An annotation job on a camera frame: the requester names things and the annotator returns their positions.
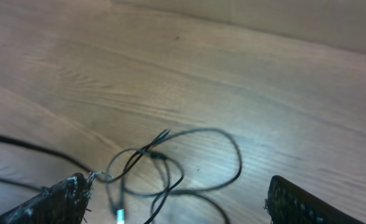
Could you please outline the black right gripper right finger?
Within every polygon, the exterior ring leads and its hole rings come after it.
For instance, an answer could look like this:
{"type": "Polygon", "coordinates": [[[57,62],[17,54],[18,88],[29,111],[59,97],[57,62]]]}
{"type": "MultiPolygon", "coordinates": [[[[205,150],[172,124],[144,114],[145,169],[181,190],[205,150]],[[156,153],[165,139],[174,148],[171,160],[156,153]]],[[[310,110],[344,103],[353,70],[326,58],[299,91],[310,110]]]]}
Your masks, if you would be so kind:
{"type": "Polygon", "coordinates": [[[273,224],[362,224],[280,175],[271,178],[265,209],[273,224]]]}

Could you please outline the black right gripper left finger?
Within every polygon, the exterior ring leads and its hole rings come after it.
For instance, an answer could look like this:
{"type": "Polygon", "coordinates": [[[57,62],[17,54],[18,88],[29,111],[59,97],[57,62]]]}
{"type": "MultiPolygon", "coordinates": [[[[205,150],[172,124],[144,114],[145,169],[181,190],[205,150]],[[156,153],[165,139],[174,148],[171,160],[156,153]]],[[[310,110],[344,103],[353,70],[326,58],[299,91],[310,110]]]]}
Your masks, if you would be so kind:
{"type": "Polygon", "coordinates": [[[76,173],[0,215],[0,224],[81,224],[92,183],[92,177],[76,173]]]}

